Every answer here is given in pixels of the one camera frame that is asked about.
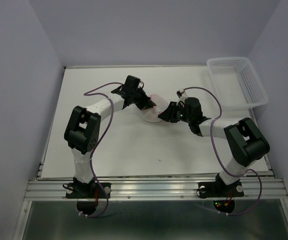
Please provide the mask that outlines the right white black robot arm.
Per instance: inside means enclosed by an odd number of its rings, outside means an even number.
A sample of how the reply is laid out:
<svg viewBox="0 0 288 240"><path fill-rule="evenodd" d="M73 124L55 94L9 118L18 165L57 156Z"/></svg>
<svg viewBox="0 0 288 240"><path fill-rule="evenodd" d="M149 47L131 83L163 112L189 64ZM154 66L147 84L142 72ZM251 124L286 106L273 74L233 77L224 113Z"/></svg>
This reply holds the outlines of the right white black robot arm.
<svg viewBox="0 0 288 240"><path fill-rule="evenodd" d="M195 97L188 97L183 103L170 102L158 118L169 123L187 123L193 134L211 137L213 147L215 138L227 140L232 158L214 182L215 192L219 195L230 192L232 184L237 182L255 161L270 151L268 141L251 118L207 118Z"/></svg>

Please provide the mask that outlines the white mesh laundry bag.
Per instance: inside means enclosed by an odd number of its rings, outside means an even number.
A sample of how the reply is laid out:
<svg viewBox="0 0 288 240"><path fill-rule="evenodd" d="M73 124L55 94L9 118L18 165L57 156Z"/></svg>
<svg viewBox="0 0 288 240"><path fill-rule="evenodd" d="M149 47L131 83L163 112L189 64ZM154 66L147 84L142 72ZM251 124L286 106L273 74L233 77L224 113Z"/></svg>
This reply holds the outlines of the white mesh laundry bag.
<svg viewBox="0 0 288 240"><path fill-rule="evenodd" d="M152 94L150 98L156 104L156 106L145 110L143 113L143 119L150 123L158 123L162 121L162 119L158 117L159 114L161 114L168 108L169 102L157 94Z"/></svg>

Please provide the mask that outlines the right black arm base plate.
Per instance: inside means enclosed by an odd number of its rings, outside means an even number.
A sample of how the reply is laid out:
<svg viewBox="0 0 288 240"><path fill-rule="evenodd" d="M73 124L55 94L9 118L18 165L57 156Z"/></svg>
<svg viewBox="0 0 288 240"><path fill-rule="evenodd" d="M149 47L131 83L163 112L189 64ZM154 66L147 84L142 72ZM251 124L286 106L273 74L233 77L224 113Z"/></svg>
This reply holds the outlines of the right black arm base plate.
<svg viewBox="0 0 288 240"><path fill-rule="evenodd" d="M225 185L217 181L204 181L198 183L196 195L201 199L207 198L226 198L226 197L244 197L243 187L238 180L230 185Z"/></svg>

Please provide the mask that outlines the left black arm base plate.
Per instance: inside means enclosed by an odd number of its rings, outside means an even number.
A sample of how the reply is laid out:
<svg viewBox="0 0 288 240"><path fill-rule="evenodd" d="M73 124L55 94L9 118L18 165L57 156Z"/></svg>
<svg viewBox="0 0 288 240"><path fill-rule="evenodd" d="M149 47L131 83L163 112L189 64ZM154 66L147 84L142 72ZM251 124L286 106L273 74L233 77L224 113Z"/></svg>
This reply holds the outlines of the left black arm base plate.
<svg viewBox="0 0 288 240"><path fill-rule="evenodd" d="M64 183L62 187L66 190L67 199L105 199L110 197L110 193L104 193L97 182L84 183Z"/></svg>

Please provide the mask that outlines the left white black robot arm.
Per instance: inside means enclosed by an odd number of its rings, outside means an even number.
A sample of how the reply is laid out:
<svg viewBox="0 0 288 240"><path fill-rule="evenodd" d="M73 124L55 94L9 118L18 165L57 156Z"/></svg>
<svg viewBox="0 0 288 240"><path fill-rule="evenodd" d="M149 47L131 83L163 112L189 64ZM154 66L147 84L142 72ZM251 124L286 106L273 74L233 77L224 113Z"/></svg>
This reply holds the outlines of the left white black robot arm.
<svg viewBox="0 0 288 240"><path fill-rule="evenodd" d="M64 139L74 158L73 182L78 184L77 190L84 197L90 197L95 191L95 185L92 183L96 179L92 157L109 129L114 113L130 105L136 105L141 111L156 107L143 90L144 83L135 76L127 76L125 82L109 95L97 92L108 85L109 83L84 93L87 97L104 98L87 107L74 107L64 132Z"/></svg>

